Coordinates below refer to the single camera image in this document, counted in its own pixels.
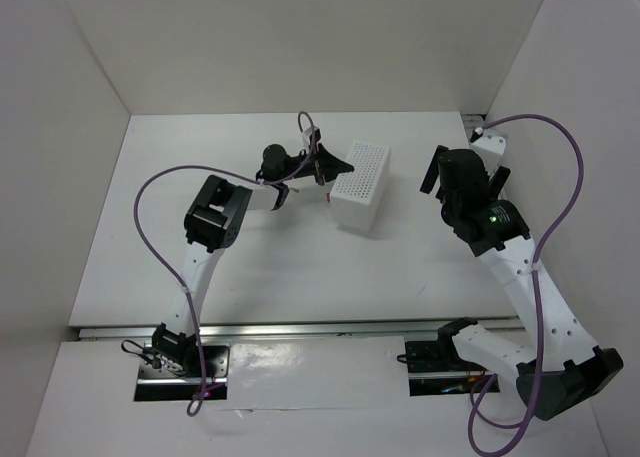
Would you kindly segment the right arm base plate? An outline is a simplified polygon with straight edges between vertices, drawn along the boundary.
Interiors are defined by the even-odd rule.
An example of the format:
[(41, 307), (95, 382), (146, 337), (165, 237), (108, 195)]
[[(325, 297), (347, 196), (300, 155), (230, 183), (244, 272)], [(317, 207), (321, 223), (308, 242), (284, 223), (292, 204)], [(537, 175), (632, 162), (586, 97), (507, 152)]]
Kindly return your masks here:
[(449, 362), (436, 341), (406, 341), (396, 360), (406, 366), (411, 397), (468, 394), (490, 377), (478, 364)]

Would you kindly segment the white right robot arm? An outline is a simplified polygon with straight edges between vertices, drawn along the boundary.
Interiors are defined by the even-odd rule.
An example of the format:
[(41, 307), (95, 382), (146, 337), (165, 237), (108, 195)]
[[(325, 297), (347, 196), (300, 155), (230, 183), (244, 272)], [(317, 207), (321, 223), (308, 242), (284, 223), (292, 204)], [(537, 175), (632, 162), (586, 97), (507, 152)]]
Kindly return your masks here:
[(434, 192), (441, 217), (503, 288), (531, 339), (520, 346), (459, 318), (438, 330), (450, 363), (478, 364), (511, 383), (534, 416), (549, 421), (597, 395), (623, 368), (614, 348), (586, 331), (539, 260), (517, 207), (498, 194), (509, 176), (488, 173), (471, 149), (437, 147), (421, 184)]

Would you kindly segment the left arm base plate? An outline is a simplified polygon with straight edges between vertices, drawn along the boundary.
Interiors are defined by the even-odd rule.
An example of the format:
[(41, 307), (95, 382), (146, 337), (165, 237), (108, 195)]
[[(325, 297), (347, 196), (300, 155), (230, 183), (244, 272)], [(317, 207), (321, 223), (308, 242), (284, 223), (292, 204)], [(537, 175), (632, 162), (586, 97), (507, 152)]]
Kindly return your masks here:
[[(199, 363), (184, 367), (156, 352), (151, 341), (127, 339), (121, 349), (139, 358), (135, 402), (188, 402), (201, 388)], [(206, 369), (205, 401), (226, 400), (231, 347), (229, 344), (203, 346)]]

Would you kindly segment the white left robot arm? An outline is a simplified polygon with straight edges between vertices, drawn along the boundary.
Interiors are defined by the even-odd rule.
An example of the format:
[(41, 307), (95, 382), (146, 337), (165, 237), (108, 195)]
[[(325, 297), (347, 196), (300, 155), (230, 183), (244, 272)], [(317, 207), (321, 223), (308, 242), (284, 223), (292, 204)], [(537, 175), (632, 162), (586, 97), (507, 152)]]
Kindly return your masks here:
[(326, 150), (316, 133), (296, 155), (288, 154), (279, 144), (267, 146), (256, 176), (241, 178), (267, 188), (263, 204), (253, 205), (257, 193), (226, 180), (226, 171), (210, 169), (183, 218), (186, 255), (182, 269), (173, 268), (147, 237), (142, 238), (152, 255), (179, 284), (178, 295), (152, 334), (149, 352), (152, 357), (148, 362), (156, 368), (163, 366), (179, 377), (206, 376), (210, 367), (199, 336), (199, 318), (214, 270), (224, 252), (236, 242), (247, 211), (255, 207), (269, 211), (280, 209), (289, 195), (291, 180), (311, 177), (323, 186), (341, 174), (353, 172), (354, 166)]

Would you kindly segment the white perforated box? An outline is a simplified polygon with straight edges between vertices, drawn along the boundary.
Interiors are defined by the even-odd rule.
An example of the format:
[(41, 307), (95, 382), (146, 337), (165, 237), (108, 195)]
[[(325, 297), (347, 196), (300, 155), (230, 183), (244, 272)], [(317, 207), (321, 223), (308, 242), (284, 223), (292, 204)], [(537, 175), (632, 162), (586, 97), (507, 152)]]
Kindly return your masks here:
[(354, 141), (346, 161), (354, 170), (336, 178), (329, 194), (331, 215), (341, 226), (366, 232), (373, 225), (388, 181), (391, 148)]

